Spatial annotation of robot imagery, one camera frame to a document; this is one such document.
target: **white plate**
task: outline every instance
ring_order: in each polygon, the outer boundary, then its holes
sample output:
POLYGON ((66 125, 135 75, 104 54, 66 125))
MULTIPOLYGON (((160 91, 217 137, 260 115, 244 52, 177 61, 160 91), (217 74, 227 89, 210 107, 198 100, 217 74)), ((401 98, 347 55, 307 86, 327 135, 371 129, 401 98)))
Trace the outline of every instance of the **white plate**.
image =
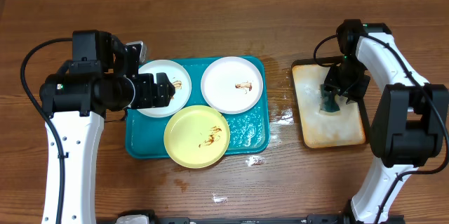
POLYGON ((182 85, 181 88, 176 88, 175 95, 168 107, 138 109, 139 112, 149 117, 162 118, 175 114, 185 106, 192 92, 192 81, 183 66, 170 60, 155 60, 139 69, 139 74, 143 73, 152 73, 155 80, 156 73, 166 73, 172 84, 180 81, 182 85))
POLYGON ((243 58, 225 57, 211 63, 201 78, 201 93, 219 112, 248 111, 260 99, 264 83, 259 70, 243 58))

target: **yellow plate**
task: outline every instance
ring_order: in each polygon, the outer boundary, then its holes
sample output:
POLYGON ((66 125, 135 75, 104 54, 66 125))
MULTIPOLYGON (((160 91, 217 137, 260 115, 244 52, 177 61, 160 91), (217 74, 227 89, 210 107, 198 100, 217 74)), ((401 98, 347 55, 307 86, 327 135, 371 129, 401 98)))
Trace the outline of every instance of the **yellow plate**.
POLYGON ((198 169, 215 163, 225 154, 230 136, 229 125, 217 110, 192 105, 171 117, 163 144, 173 161, 198 169))

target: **plate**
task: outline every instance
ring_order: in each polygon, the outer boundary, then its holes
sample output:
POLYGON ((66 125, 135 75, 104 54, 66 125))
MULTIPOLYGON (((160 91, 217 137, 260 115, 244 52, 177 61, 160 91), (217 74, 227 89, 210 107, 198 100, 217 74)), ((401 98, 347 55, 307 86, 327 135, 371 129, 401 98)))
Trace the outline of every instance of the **plate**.
POLYGON ((175 86, 176 92, 168 107, 138 109, 139 112, 148 117, 162 118, 175 114, 185 106, 192 92, 192 81, 189 73, 176 62, 155 60, 139 69, 139 74, 152 73, 154 78, 156 78, 156 73, 160 72, 167 74, 168 79, 175 86))
POLYGON ((171 117, 163 134, 163 144, 173 161, 199 169, 223 156, 230 136, 227 121, 217 110, 192 105, 171 117))
POLYGON ((259 70, 246 59, 225 57, 211 63, 201 78, 201 93, 219 112, 248 111, 260 99, 263 80, 259 70))

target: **teal tray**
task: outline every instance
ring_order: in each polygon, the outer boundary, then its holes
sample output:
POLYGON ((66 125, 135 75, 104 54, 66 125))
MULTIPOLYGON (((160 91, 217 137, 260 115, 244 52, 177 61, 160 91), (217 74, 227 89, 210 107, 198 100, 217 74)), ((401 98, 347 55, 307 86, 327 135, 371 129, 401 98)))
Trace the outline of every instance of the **teal tray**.
MULTIPOLYGON (((269 143, 269 114, 267 102, 267 84, 262 62, 253 56, 242 56, 259 69, 264 81, 262 97, 257 104, 240 114, 224 114, 231 140, 225 155, 250 154, 263 151, 269 143)), ((192 58, 173 60, 182 65, 192 80, 192 94, 187 101, 190 105, 208 105, 201 94, 201 77, 206 68, 220 57, 192 58)), ((136 110, 129 110, 126 118, 126 150, 137 159, 169 157, 163 145, 163 132, 171 116, 151 118, 136 110)))

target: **wood grain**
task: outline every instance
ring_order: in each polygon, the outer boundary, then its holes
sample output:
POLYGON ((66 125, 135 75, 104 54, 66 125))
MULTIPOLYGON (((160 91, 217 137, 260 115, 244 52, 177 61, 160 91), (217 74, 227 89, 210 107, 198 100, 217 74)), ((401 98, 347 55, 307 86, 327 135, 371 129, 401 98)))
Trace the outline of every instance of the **wood grain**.
MULTIPOLYGON (((310 58, 345 18, 387 23, 421 75, 449 84, 449 0, 6 0, 0 22, 0 221, 40 222, 45 196, 46 131, 20 85, 20 63, 37 44, 78 29, 143 40, 151 59, 255 55, 267 78, 271 142, 257 154, 264 158, 261 165, 248 166, 252 155, 225 157, 201 170, 169 159, 136 160, 124 147, 126 125, 106 124, 98 150, 98 217, 130 209, 191 218, 340 211, 360 188, 373 156, 368 145, 303 145, 290 65, 310 58)), ((339 55, 336 42, 319 54, 339 55)), ((35 95, 70 57, 70 44, 55 44, 30 60, 27 81, 35 95)), ((372 83, 366 95, 370 119, 379 99, 372 83)), ((121 115, 110 112, 108 119, 121 115)), ((408 223, 449 223, 448 179, 449 171, 410 178, 391 212, 405 214, 408 223)))

